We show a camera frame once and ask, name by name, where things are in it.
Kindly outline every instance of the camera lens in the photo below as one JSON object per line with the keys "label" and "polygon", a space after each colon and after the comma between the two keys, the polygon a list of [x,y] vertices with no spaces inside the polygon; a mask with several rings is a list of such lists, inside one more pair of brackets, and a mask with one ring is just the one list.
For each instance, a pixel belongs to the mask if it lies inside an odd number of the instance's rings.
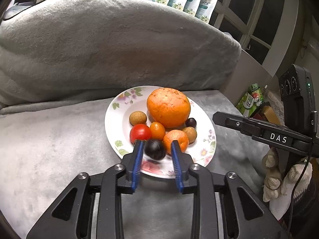
{"label": "camera lens", "polygon": [[290,83],[288,80],[285,81],[285,91],[286,94],[290,94]]}
{"label": "camera lens", "polygon": [[294,77],[291,78],[291,88],[293,91],[297,90],[297,81]]}
{"label": "camera lens", "polygon": [[284,88],[284,85],[280,85],[280,92],[281,92],[281,95],[284,95],[285,94],[285,88]]}

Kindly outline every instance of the black cable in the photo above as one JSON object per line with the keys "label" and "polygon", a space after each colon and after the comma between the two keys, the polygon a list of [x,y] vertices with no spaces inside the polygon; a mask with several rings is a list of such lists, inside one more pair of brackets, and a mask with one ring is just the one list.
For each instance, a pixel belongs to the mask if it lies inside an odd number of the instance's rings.
{"label": "black cable", "polygon": [[296,190],[296,187],[297,187],[298,183],[300,182],[302,176],[304,175],[304,173],[305,173],[305,171],[306,171],[306,169],[307,169],[307,166],[308,166],[309,161],[310,161],[310,157],[311,157],[311,150],[310,150],[310,152],[309,152],[309,155],[308,155],[308,158],[307,158],[307,162],[306,162],[306,164],[305,164],[305,167],[304,167],[304,169],[302,170],[302,173],[301,173],[299,179],[297,180],[297,182],[296,182],[296,184],[295,184],[295,186],[293,187],[292,192],[291,192],[290,214],[289,214],[289,223],[288,223],[288,229],[287,229],[287,233],[288,233],[288,234],[289,234],[289,231],[290,231],[290,228],[291,228],[291,222],[292,222],[293,195],[294,195],[294,193],[295,193],[295,190]]}

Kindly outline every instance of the dark grape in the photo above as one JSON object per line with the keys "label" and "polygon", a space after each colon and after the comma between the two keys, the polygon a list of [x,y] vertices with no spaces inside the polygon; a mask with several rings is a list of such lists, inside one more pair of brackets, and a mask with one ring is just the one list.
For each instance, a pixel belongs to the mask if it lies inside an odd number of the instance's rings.
{"label": "dark grape", "polygon": [[197,122],[194,118],[189,118],[188,120],[185,121],[185,126],[186,127],[193,127],[195,128],[197,125]]}
{"label": "dark grape", "polygon": [[159,161],[166,156],[166,150],[161,140],[149,139],[144,146],[144,153],[152,159]]}

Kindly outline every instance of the orange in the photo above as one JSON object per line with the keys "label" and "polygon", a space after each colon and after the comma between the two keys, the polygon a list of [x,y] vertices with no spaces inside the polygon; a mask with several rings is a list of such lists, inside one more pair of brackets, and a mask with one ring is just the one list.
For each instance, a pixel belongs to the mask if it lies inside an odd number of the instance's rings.
{"label": "orange", "polygon": [[154,139],[162,140],[163,137],[165,136],[165,128],[159,122],[153,122],[150,125],[150,129],[151,129],[151,132],[152,132],[152,138],[154,138]]}
{"label": "orange", "polygon": [[153,119],[167,128],[181,126],[190,114],[188,98],[172,88],[154,90],[147,98],[146,106]]}
{"label": "orange", "polygon": [[184,153],[188,147],[189,140],[184,131],[174,129],[168,132],[163,138],[163,144],[167,153],[171,154],[171,143],[177,140],[180,145],[181,151]]}

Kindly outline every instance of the white window frame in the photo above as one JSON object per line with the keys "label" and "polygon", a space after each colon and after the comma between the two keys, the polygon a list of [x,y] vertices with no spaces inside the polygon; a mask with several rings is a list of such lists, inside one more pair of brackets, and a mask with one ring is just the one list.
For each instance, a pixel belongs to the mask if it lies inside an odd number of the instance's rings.
{"label": "white window frame", "polygon": [[222,3],[217,2],[215,11],[218,13],[218,16],[214,27],[219,28],[225,17],[243,34],[239,41],[243,50],[247,48],[250,39],[254,39],[268,48],[269,51],[262,66],[271,76],[274,76],[286,54],[295,29],[299,0],[285,0],[282,17],[271,45],[253,36],[264,0],[255,0],[247,25],[229,8],[230,1],[223,0]]}

